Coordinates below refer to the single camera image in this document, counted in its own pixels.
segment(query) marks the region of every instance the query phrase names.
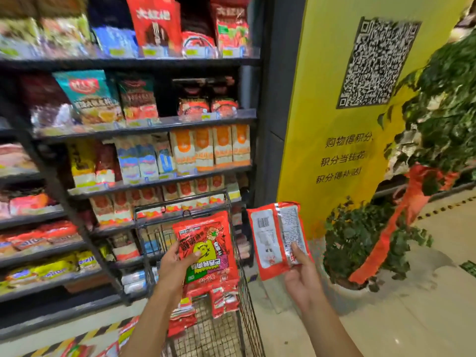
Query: barcode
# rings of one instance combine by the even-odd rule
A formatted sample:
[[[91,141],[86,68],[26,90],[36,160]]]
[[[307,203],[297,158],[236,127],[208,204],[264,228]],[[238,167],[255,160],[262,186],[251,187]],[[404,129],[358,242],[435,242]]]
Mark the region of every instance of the barcode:
[[[269,227],[269,217],[258,218],[258,228]]]

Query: yellow sign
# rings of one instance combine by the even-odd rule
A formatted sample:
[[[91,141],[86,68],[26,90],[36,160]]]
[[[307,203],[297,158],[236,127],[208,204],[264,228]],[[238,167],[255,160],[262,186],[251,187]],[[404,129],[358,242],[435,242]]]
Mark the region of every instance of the yellow sign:
[[[307,0],[277,199],[301,203],[308,239],[346,196],[372,198],[404,128],[396,79],[447,41],[467,1]]]

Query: hand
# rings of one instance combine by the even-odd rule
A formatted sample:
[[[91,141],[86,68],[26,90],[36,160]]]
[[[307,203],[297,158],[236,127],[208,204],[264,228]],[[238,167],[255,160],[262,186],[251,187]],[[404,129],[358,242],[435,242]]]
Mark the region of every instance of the hand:
[[[162,295],[167,306],[171,308],[170,312],[179,305],[182,299],[182,287],[187,268],[202,256],[202,252],[198,250],[180,260],[178,251],[179,242],[175,242],[160,260],[156,286],[157,292]]]
[[[323,291],[318,271],[312,260],[295,242],[291,243],[291,249],[301,265],[294,266],[284,274],[284,283],[289,295],[304,314],[309,312]]]

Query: metal wire basket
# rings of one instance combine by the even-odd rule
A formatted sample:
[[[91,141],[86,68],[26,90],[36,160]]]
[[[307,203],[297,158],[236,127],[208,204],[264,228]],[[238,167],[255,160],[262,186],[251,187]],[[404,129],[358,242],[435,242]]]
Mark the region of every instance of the metal wire basket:
[[[218,194],[224,195],[224,203],[212,204],[190,211],[167,213],[161,217],[137,221],[137,214],[145,209],[164,207],[172,203],[180,203]],[[147,281],[150,285],[150,292],[152,292],[155,284],[151,263],[155,263],[157,260],[157,265],[159,266],[160,258],[176,240],[172,224],[183,219],[210,216],[222,210],[228,211],[234,256],[240,276],[238,284],[239,310],[213,318],[209,296],[205,295],[194,298],[193,305],[196,310],[197,323],[179,336],[168,338],[162,351],[163,357],[265,356],[245,272],[241,266],[238,247],[236,246],[236,238],[231,222],[231,206],[232,202],[229,194],[226,189],[223,189],[171,202],[137,207],[134,210],[136,225],[139,225],[137,236],[139,237],[141,253],[144,256],[144,264],[148,271]]]

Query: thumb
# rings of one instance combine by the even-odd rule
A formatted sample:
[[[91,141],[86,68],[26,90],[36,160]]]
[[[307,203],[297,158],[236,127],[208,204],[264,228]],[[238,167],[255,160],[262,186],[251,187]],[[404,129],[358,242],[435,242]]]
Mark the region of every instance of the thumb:
[[[301,263],[302,265],[307,265],[309,263],[312,263],[312,261],[309,259],[307,254],[301,251],[301,249],[299,248],[296,242],[291,243],[291,249],[293,251],[294,257],[299,263]]]
[[[202,252],[200,250],[197,250],[196,252],[193,252],[192,254],[189,254],[187,257],[183,258],[181,262],[188,268],[192,264],[196,263],[201,256]]]

